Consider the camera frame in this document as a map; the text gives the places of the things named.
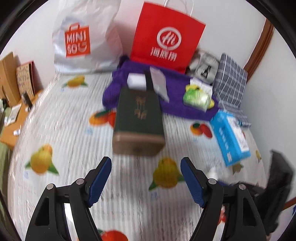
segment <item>white plastic bag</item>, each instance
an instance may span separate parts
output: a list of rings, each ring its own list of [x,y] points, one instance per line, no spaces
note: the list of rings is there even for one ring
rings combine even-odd
[[[52,42],[62,73],[116,69],[122,44],[114,24],[121,0],[60,0]]]

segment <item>wooden nightstand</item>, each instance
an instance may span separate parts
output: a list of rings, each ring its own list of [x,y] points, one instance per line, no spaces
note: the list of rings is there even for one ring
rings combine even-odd
[[[36,100],[39,97],[39,93],[41,92],[42,91],[39,91],[33,98],[31,98],[31,102],[33,104],[36,102]],[[25,108],[26,108],[26,105],[22,103],[16,122],[5,127],[3,130],[3,134],[1,136],[0,142],[6,144],[11,150],[13,150],[13,148],[15,147],[18,139],[18,136],[13,135],[13,131],[19,129],[20,126],[23,126],[28,115],[28,113],[25,111]]]

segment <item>white wall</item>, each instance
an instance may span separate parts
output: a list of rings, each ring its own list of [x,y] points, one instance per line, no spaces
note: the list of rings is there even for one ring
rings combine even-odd
[[[262,62],[246,85],[242,109],[269,171],[270,150],[281,151],[296,167],[296,59],[278,31],[274,32]],[[296,180],[290,194],[296,196]]]
[[[270,241],[277,241],[281,237],[281,235],[286,230],[287,226],[293,218],[294,209],[295,206],[292,206],[280,213],[278,219],[279,225],[277,229],[271,234]]]
[[[163,3],[163,0],[151,2]],[[192,6],[187,0],[188,8]],[[133,43],[143,0],[122,0],[116,24],[129,54]],[[180,0],[169,6],[182,9]],[[57,16],[58,0],[49,0],[35,11],[16,31],[0,57],[13,51],[19,62],[34,60],[37,80],[46,87],[54,75],[54,55],[51,44],[52,29]],[[211,51],[218,58],[227,52],[244,66],[261,34],[265,18],[245,0],[194,0],[193,17],[206,24],[199,47]]]

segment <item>miniso bag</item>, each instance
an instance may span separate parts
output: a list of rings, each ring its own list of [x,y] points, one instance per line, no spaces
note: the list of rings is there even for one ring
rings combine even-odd
[[[60,0],[52,34],[54,65],[63,73],[115,70],[122,44],[114,24],[121,0]]]
[[[164,6],[144,2],[133,41],[131,60],[184,74],[205,24],[192,18],[191,14],[167,8],[167,2],[168,0],[164,2]]]

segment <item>purple towel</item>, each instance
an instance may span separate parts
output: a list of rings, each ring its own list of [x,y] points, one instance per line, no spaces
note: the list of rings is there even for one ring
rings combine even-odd
[[[162,112],[195,120],[209,121],[213,118],[218,111],[218,102],[214,96],[212,98],[215,101],[215,106],[207,112],[186,106],[183,104],[183,95],[185,93],[185,86],[190,84],[191,77],[169,69],[156,68],[160,69],[166,77],[168,97],[170,98],[169,103],[159,98]],[[113,81],[103,94],[103,105],[107,109],[116,108],[121,87],[127,86],[128,74],[142,74],[144,70],[149,69],[150,65],[147,64],[141,64],[131,60],[124,61],[112,74]]]

